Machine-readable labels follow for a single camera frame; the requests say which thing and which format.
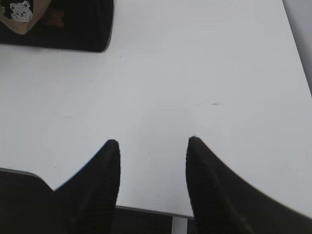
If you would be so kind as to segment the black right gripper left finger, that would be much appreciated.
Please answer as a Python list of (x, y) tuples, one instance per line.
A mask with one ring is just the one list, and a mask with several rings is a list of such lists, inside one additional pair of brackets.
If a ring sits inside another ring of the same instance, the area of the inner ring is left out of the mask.
[(120, 186), (120, 149), (108, 140), (68, 181), (53, 192), (64, 234), (108, 234)]

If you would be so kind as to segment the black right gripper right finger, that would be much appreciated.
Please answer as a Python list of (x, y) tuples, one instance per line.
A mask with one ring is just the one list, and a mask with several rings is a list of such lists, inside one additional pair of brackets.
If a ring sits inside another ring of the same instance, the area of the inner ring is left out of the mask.
[(186, 182), (200, 234), (310, 234), (311, 218), (268, 197), (198, 137), (188, 141)]

